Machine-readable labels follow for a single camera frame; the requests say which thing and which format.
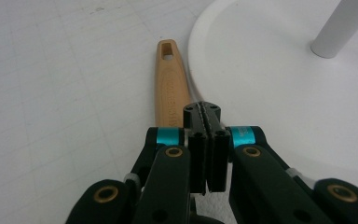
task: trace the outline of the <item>wooden handle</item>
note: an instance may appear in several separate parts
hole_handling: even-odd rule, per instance
[[[185,69],[174,40],[158,42],[155,115],[158,127],[183,127],[183,107],[190,104]]]

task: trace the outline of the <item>white round table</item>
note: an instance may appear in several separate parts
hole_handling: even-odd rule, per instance
[[[260,126],[306,178],[358,186],[358,32],[336,58],[310,50],[338,2],[213,2],[189,39],[189,79],[225,126]]]

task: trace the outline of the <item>white floor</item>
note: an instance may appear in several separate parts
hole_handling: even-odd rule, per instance
[[[64,223],[154,126],[156,46],[213,0],[0,0],[0,224]]]

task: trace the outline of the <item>tile floor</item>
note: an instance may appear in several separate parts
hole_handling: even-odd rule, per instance
[[[154,126],[160,39],[213,0],[0,0],[0,224],[64,223]]]

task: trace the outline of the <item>hole in handle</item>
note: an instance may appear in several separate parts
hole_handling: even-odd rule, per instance
[[[172,45],[170,43],[165,43],[161,45],[161,54],[162,59],[165,61],[170,61],[173,59]]]

